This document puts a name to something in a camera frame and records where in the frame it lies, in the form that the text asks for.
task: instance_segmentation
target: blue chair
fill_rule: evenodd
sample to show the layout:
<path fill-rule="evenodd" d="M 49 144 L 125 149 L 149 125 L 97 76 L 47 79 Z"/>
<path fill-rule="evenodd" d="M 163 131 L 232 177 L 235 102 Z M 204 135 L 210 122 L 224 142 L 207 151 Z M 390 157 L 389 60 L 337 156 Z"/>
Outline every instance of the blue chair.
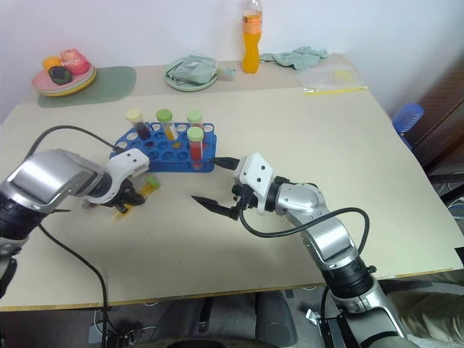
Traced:
<path fill-rule="evenodd" d="M 397 114 L 391 119 L 395 131 L 406 146 L 411 150 L 411 145 L 405 138 L 405 133 L 408 132 L 423 116 L 423 108 L 419 104 L 405 104 L 399 109 Z"/>

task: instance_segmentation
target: green placemat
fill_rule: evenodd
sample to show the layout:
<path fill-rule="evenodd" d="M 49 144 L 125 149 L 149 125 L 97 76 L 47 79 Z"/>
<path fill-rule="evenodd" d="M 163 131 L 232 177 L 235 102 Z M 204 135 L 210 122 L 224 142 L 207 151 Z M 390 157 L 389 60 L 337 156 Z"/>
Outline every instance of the green placemat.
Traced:
<path fill-rule="evenodd" d="M 75 105 L 114 102 L 128 96 L 136 84 L 137 74 L 132 67 L 101 67 L 95 81 L 84 90 L 70 96 L 42 96 L 37 98 L 41 107 L 72 107 Z"/>

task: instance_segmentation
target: test tube rack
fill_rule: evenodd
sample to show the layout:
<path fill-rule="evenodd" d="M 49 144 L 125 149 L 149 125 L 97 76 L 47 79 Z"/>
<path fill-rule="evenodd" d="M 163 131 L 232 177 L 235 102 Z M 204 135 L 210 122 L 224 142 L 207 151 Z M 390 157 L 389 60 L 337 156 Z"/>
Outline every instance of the test tube rack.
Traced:
<path fill-rule="evenodd" d="M 194 169 L 192 166 L 189 139 L 187 130 L 190 123 L 174 123 L 178 132 L 178 138 L 174 141 L 167 139 L 167 136 L 158 122 L 146 123 L 150 130 L 150 137 L 142 140 L 138 136 L 135 128 L 131 128 L 126 134 L 116 140 L 115 145 L 124 150 L 137 148 L 150 159 L 149 172 L 176 172 L 176 173 L 208 173 L 214 169 L 214 164 L 209 162 L 216 153 L 215 126 L 211 123 L 204 123 L 203 139 L 203 158 L 202 167 Z M 116 155 L 112 152 L 109 158 Z"/>

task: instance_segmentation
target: test tube cap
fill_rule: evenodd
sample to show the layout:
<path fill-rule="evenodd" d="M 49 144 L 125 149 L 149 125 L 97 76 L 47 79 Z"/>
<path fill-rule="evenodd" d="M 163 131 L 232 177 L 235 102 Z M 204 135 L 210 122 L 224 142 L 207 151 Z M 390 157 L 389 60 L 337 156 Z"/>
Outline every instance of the test tube cap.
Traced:
<path fill-rule="evenodd" d="M 201 141 L 204 138 L 203 130 L 200 127 L 190 127 L 187 130 L 187 138 L 189 141 Z"/>
<path fill-rule="evenodd" d="M 142 122 L 144 120 L 142 112 L 139 109 L 130 109 L 126 111 L 125 118 L 127 118 L 129 122 Z"/>
<path fill-rule="evenodd" d="M 202 113 L 199 110 L 190 110 L 187 112 L 187 120 L 190 123 L 202 123 Z"/>
<path fill-rule="evenodd" d="M 160 122 L 169 122 L 173 119 L 173 114 L 169 109 L 161 109 L 157 111 L 157 119 Z"/>

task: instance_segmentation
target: towel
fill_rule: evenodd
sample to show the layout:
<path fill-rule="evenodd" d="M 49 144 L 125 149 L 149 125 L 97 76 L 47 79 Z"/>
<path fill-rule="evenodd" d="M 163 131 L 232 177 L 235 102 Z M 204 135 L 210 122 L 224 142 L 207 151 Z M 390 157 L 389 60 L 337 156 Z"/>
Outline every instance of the towel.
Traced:
<path fill-rule="evenodd" d="M 283 67 L 292 66 L 295 70 L 305 70 L 316 66 L 319 61 L 327 57 L 327 51 L 312 49 L 303 46 L 292 52 L 284 53 L 264 53 L 260 55 L 261 62 L 276 62 Z"/>

